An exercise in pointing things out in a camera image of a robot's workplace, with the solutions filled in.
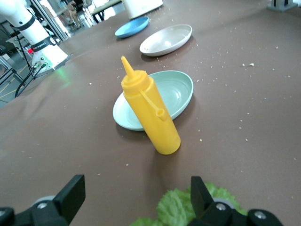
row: yellow squeeze bottle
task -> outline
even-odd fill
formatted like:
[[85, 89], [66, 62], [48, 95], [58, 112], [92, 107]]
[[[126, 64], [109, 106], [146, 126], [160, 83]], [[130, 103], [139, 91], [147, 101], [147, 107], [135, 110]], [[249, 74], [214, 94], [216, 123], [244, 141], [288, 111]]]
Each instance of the yellow squeeze bottle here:
[[134, 71], [124, 56], [121, 61], [127, 73], [121, 82], [125, 99], [156, 150], [161, 154], [174, 153], [181, 139], [154, 79], [145, 71]]

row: robotic arm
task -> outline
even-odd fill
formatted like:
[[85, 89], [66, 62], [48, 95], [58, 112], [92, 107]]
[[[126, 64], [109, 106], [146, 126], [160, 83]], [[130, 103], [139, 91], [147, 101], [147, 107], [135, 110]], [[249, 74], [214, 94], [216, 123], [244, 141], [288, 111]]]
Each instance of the robotic arm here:
[[0, 226], [68, 226], [85, 198], [85, 177], [75, 175], [54, 198], [42, 198], [24, 212], [0, 208]]
[[49, 36], [43, 26], [27, 11], [22, 0], [0, 0], [0, 14], [3, 15], [31, 44], [33, 50], [32, 65], [39, 69], [44, 67], [40, 73], [56, 69], [60, 63], [67, 60], [64, 53]]

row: bottle cap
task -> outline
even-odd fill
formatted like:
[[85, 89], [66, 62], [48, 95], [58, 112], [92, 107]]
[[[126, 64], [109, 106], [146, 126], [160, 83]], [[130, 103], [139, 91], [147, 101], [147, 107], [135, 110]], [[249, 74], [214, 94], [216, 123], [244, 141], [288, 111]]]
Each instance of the bottle cap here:
[[139, 93], [145, 90], [151, 82], [148, 74], [141, 70], [134, 71], [124, 56], [121, 57], [121, 61], [127, 73], [121, 82], [123, 90], [127, 93]]

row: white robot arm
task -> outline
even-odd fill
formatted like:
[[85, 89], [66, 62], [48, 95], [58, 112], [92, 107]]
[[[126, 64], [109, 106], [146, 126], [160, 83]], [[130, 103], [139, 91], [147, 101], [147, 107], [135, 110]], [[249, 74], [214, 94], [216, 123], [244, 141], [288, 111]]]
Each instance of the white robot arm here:
[[55, 70], [60, 63], [67, 59], [68, 55], [57, 46], [39, 21], [25, 8], [22, 0], [0, 0], [0, 14], [31, 44], [32, 65], [39, 68], [41, 65], [47, 64], [40, 73], [50, 68]]

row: light green plate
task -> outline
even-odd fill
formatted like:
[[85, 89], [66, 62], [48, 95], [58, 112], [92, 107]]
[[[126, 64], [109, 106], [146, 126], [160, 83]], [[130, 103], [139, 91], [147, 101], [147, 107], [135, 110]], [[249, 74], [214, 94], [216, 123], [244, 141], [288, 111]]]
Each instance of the light green plate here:
[[[179, 71], [162, 71], [150, 74], [155, 80], [162, 99], [172, 119], [175, 119], [187, 107], [193, 93], [192, 79]], [[137, 119], [123, 93], [117, 98], [113, 107], [115, 122], [130, 130], [143, 131], [143, 127]]]

